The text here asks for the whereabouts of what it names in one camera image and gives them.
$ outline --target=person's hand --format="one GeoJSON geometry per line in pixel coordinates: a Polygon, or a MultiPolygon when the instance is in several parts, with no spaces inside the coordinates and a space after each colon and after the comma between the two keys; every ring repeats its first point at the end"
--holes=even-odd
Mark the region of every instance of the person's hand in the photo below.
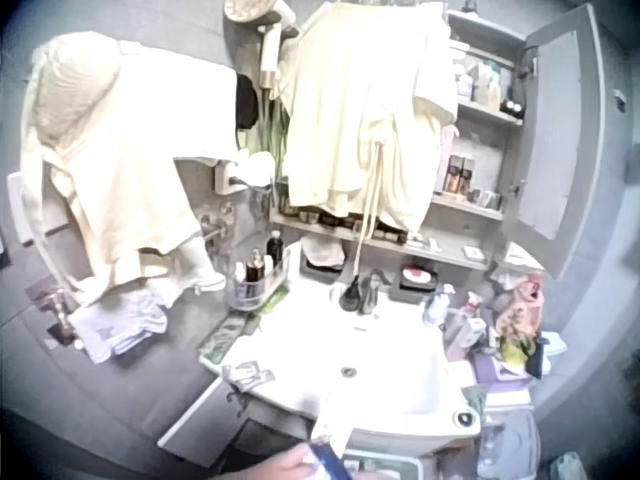
{"type": "Polygon", "coordinates": [[[303,462],[304,457],[310,452],[309,445],[301,443],[255,467],[223,475],[221,480],[305,480],[316,471],[314,465],[303,462]]]}

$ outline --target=white sink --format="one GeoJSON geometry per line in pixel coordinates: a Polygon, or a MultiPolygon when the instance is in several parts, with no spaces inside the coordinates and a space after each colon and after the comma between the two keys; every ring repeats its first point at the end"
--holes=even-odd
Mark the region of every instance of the white sink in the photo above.
{"type": "Polygon", "coordinates": [[[356,428],[370,432],[479,433],[477,415],[449,375],[441,333],[422,324],[420,307],[381,295],[375,314],[359,317],[328,301],[324,285],[296,285],[294,293],[263,320],[263,341],[247,347],[276,376],[256,389],[258,395],[276,396],[280,406],[313,417],[327,395],[341,396],[353,409],[356,428]],[[345,378],[345,372],[355,375],[345,378]],[[460,413],[471,413],[474,424],[460,426],[460,413]]]}

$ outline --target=faucet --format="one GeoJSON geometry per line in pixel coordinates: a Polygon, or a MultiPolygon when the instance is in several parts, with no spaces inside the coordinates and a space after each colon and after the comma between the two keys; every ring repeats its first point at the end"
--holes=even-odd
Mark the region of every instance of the faucet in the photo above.
{"type": "Polygon", "coordinates": [[[378,292],[382,284],[390,285],[384,273],[378,269],[371,271],[369,276],[362,281],[362,302],[360,303],[360,313],[371,315],[373,309],[378,305],[378,292]]]}

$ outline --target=white towel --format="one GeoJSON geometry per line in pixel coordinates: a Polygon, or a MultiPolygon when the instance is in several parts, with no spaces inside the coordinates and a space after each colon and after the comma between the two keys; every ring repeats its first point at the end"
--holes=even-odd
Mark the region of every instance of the white towel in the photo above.
{"type": "Polygon", "coordinates": [[[201,232],[174,158],[235,158],[235,72],[93,32],[57,37],[34,57],[23,111],[23,198],[56,279],[88,305],[138,278],[175,278],[176,259],[167,254],[202,245],[194,272],[203,278],[181,283],[221,288],[204,244],[187,243],[201,232]],[[94,276],[80,282],[47,250],[43,161],[82,232],[94,276]]]}
{"type": "Polygon", "coordinates": [[[167,330],[167,317],[150,290],[135,285],[113,289],[89,307],[69,315],[77,337],[93,363],[106,362],[154,333],[167,330]]]}
{"type": "Polygon", "coordinates": [[[325,3],[285,44],[272,95],[291,115],[282,169],[292,205],[361,213],[363,230],[375,217],[420,228],[440,130],[457,115],[442,9],[325,3]]]}

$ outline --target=white cloth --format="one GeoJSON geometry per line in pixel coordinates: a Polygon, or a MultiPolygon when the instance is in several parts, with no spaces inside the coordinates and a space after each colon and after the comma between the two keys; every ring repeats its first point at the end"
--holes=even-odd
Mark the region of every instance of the white cloth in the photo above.
{"type": "Polygon", "coordinates": [[[285,48],[274,96],[291,116],[292,205],[419,229],[457,114],[442,9],[325,3],[285,48]]]}
{"type": "Polygon", "coordinates": [[[200,226],[173,159],[235,158],[236,84],[227,67],[93,32],[36,52],[23,109],[23,200],[47,266],[81,304],[137,278],[176,278],[181,260],[170,253],[199,262],[181,269],[197,277],[179,284],[224,286],[194,238],[200,226]],[[84,239],[94,277],[82,282],[48,253],[43,160],[84,239]]]}
{"type": "Polygon", "coordinates": [[[211,267],[204,246],[204,238],[197,235],[167,256],[169,273],[147,280],[160,305],[171,308],[178,297],[188,288],[196,293],[216,292],[226,285],[223,275],[211,267]]]}
{"type": "Polygon", "coordinates": [[[304,256],[316,267],[341,267],[345,254],[339,238],[327,235],[305,235],[300,240],[304,256]]]}
{"type": "Polygon", "coordinates": [[[111,290],[100,301],[69,315],[76,336],[93,363],[133,348],[154,333],[167,330],[167,317],[155,295],[134,285],[111,290]]]}

